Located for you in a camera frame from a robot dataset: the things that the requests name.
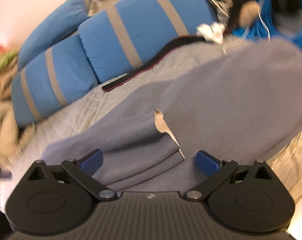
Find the green fabric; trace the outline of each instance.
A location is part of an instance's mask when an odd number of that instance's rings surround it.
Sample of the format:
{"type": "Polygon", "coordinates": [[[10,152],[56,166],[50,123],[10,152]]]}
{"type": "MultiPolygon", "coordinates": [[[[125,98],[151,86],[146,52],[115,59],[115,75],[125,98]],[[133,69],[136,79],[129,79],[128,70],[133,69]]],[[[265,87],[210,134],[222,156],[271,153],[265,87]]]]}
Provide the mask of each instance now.
{"type": "Polygon", "coordinates": [[[18,54],[17,51],[8,51],[0,55],[0,70],[5,68],[18,54]]]}

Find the blue gripper fingertip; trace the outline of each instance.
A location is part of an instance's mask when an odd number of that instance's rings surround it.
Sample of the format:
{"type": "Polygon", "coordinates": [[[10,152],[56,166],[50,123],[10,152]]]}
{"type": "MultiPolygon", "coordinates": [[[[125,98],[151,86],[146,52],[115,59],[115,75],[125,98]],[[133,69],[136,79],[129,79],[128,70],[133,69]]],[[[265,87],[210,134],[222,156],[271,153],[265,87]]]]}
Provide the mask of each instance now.
{"type": "Polygon", "coordinates": [[[101,150],[94,150],[79,160],[79,168],[89,176],[93,176],[103,165],[103,153],[101,150]]]}
{"type": "Polygon", "coordinates": [[[195,164],[207,177],[210,177],[214,173],[218,172],[223,166],[222,161],[205,151],[198,151],[196,153],[195,164]]]}

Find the blue cloth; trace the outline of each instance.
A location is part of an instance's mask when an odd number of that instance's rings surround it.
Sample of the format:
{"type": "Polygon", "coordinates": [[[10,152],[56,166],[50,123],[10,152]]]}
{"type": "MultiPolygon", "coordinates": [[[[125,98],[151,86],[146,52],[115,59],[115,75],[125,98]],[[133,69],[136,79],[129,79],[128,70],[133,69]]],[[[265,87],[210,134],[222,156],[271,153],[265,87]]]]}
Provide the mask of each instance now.
{"type": "MultiPolygon", "coordinates": [[[[280,36],[286,40],[292,41],[302,49],[302,30],[296,33],[293,37],[288,37],[280,33],[273,25],[271,0],[265,0],[261,9],[261,18],[267,25],[271,37],[280,36]]],[[[242,36],[244,32],[245,32],[244,29],[238,28],[234,30],[232,33],[236,36],[242,36]]],[[[253,24],[247,38],[251,40],[260,40],[261,38],[266,38],[266,37],[268,37],[268,32],[263,26],[263,24],[261,23],[260,19],[258,18],[256,22],[253,24]]]]}
{"type": "Polygon", "coordinates": [[[60,5],[23,43],[19,52],[19,70],[41,52],[75,31],[88,18],[85,0],[67,0],[60,5]]]}
{"type": "MultiPolygon", "coordinates": [[[[97,86],[97,78],[83,51],[78,35],[53,46],[52,57],[60,90],[69,104],[97,86]]],[[[29,62],[25,71],[28,89],[41,117],[47,117],[61,109],[63,106],[56,98],[49,80],[45,52],[29,62]]],[[[20,73],[12,81],[12,104],[20,128],[39,121],[33,116],[27,104],[20,73]]]]}
{"type": "MultiPolygon", "coordinates": [[[[206,0],[170,0],[189,34],[217,17],[206,0]]],[[[121,0],[116,9],[143,64],[178,36],[157,0],[121,0]]],[[[84,50],[101,83],[133,70],[105,11],[79,26],[84,50]]]]}

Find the metal screw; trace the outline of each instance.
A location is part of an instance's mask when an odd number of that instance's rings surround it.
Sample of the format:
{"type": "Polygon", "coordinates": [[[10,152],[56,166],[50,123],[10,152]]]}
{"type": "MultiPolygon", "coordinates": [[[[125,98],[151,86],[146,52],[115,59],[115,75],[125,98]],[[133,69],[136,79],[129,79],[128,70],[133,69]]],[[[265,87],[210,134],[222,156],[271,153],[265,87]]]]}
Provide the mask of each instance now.
{"type": "Polygon", "coordinates": [[[67,162],[72,162],[72,163],[74,163],[74,162],[76,162],[76,159],[70,158],[70,159],[67,159],[67,162]]]}
{"type": "Polygon", "coordinates": [[[147,195],[147,198],[148,199],[154,199],[154,198],[156,198],[156,195],[151,193],[151,194],[147,195]]]}
{"type": "Polygon", "coordinates": [[[113,190],[105,189],[99,192],[99,196],[101,198],[112,198],[115,195],[113,190]]]}
{"type": "Polygon", "coordinates": [[[198,199],[201,196],[202,196],[202,193],[197,190],[191,190],[191,191],[187,192],[187,197],[190,199],[198,199]]]}

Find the beige blanket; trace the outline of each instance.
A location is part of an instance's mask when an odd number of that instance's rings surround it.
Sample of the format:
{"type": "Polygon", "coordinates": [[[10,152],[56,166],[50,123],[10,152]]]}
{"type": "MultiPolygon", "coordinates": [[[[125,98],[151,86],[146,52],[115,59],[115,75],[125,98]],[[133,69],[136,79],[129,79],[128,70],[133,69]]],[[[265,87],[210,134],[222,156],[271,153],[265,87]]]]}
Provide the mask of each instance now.
{"type": "Polygon", "coordinates": [[[28,142],[35,126],[30,125],[22,132],[15,121],[11,101],[11,82],[17,73],[17,57],[0,72],[0,166],[10,167],[28,142]]]}

